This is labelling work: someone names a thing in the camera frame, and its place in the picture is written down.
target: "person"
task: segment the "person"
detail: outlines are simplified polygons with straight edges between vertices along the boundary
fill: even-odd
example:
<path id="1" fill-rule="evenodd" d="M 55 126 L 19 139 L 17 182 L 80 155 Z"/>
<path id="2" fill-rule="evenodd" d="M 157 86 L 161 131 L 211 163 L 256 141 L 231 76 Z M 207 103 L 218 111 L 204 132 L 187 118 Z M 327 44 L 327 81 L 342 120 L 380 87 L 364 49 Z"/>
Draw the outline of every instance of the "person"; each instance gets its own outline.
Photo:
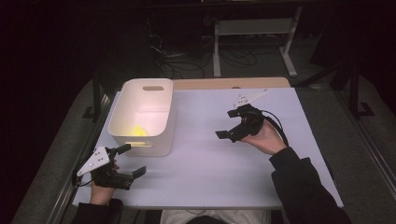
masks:
<path id="1" fill-rule="evenodd" d="M 300 159 L 291 147 L 284 144 L 274 126 L 268 121 L 264 121 L 258 134 L 246 136 L 241 142 L 251 144 L 261 152 L 272 155 L 270 162 L 275 168 L 272 178 L 276 193 L 291 224 L 351 223 L 348 215 L 337 206 L 329 191 L 321 185 L 318 172 L 310 159 Z M 100 202 L 103 207 L 106 207 L 104 204 L 108 203 L 112 193 L 114 193 L 113 190 L 99 189 L 93 185 L 92 202 Z M 78 212 L 78 214 L 85 216 L 88 215 L 88 212 L 94 214 L 100 211 L 86 212 L 87 214 L 82 214 L 82 212 Z M 221 224 L 225 222 L 213 217 L 199 216 L 191 218 L 187 223 Z"/>

